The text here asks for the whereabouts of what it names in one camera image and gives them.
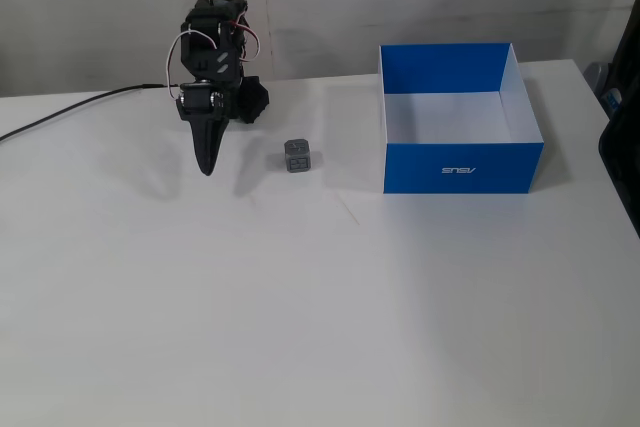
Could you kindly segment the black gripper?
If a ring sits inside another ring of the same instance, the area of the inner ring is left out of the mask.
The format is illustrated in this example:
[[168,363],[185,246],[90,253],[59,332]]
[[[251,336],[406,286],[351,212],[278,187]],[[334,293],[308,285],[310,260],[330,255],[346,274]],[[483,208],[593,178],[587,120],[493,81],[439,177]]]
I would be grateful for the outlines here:
[[181,84],[176,107],[180,118],[190,122],[198,167],[210,176],[228,120],[236,118],[236,85],[207,80]]

